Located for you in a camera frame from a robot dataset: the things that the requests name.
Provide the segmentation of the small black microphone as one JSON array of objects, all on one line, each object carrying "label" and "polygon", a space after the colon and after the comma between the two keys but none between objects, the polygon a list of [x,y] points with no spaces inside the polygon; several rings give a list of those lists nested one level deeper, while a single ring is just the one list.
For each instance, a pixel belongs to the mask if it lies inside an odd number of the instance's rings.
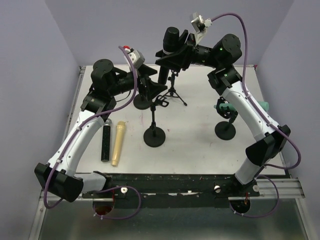
[{"label": "small black microphone", "polygon": [[[162,41],[162,56],[175,52],[179,45],[180,32],[176,27],[170,26],[166,29]],[[161,66],[159,70],[158,83],[165,85],[169,75],[169,69]]]}]

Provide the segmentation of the edge microphone stand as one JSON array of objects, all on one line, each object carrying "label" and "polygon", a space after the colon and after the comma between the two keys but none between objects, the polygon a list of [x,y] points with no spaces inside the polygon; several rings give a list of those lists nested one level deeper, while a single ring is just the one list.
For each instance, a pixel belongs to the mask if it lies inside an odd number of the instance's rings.
[{"label": "edge microphone stand", "polygon": [[152,148],[157,148],[161,146],[166,140],[166,134],[162,128],[158,127],[155,120],[155,111],[156,107],[160,106],[166,108],[169,105],[169,102],[166,101],[166,97],[164,95],[158,95],[156,99],[151,103],[151,125],[144,132],[143,140],[145,144]]}]

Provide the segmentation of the black tripod microphone stand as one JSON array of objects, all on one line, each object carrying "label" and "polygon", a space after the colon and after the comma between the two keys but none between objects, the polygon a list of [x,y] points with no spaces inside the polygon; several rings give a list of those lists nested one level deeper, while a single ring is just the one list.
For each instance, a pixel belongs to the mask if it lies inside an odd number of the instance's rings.
[{"label": "black tripod microphone stand", "polygon": [[167,79],[168,81],[170,81],[170,88],[163,96],[167,98],[180,99],[184,104],[184,106],[187,106],[188,104],[180,97],[180,95],[177,93],[177,90],[175,89],[175,80],[176,80],[176,77],[178,76],[179,76],[178,72],[171,70],[171,76],[168,77]]}]

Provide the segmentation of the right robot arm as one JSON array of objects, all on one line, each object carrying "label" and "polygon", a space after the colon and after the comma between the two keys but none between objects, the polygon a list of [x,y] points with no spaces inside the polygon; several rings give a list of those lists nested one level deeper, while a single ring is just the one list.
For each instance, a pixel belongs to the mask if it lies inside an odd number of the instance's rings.
[{"label": "right robot arm", "polygon": [[234,34],[226,34],[210,48],[196,44],[196,37],[187,30],[176,27],[166,29],[162,50],[158,51],[156,65],[160,66],[158,83],[166,84],[169,71],[185,71],[191,64],[211,67],[208,81],[211,87],[232,104],[248,126],[255,143],[245,150],[246,159],[235,172],[230,191],[241,196],[248,190],[248,183],[260,173],[264,165],[284,147],[291,130],[279,125],[245,89],[245,75],[239,74],[233,64],[241,56],[241,42]]}]

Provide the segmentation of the gold microphone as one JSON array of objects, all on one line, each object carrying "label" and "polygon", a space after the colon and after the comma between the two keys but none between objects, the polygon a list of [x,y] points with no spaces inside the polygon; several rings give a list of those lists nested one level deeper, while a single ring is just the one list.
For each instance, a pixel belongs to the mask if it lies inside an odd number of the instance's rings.
[{"label": "gold microphone", "polygon": [[116,135],[114,148],[112,152],[111,165],[117,167],[120,161],[124,136],[126,132],[126,123],[124,121],[119,121],[116,125]]}]

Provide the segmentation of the round base microphone stand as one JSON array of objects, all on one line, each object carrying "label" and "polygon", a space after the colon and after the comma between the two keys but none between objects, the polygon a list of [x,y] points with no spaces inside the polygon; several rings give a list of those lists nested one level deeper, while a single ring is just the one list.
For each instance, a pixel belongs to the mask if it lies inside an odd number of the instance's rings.
[{"label": "round base microphone stand", "polygon": [[138,110],[146,110],[152,104],[151,100],[148,100],[145,96],[137,94],[133,99],[133,105]]}]

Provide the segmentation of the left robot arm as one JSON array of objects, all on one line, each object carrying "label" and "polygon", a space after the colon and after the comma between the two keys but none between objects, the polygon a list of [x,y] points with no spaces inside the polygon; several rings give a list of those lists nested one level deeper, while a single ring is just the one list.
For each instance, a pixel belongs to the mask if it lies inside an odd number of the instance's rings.
[{"label": "left robot arm", "polygon": [[135,60],[128,65],[130,70],[124,71],[109,59],[99,59],[93,64],[91,86],[74,126],[48,162],[38,163],[34,169],[44,198],[51,193],[72,203],[82,193],[95,192],[101,198],[110,194],[111,185],[105,174],[98,171],[76,173],[83,153],[110,114],[130,104],[127,102],[117,107],[117,95],[133,91],[153,99],[165,89],[165,85],[151,80],[151,76],[158,72],[156,69]]}]

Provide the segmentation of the black glitter microphone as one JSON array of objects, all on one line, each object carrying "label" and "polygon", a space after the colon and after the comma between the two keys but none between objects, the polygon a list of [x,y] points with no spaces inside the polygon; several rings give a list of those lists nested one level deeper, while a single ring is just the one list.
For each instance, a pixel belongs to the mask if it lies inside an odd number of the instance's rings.
[{"label": "black glitter microphone", "polygon": [[101,158],[100,158],[102,162],[108,162],[110,160],[111,131],[112,131],[112,120],[108,118],[102,128]]}]

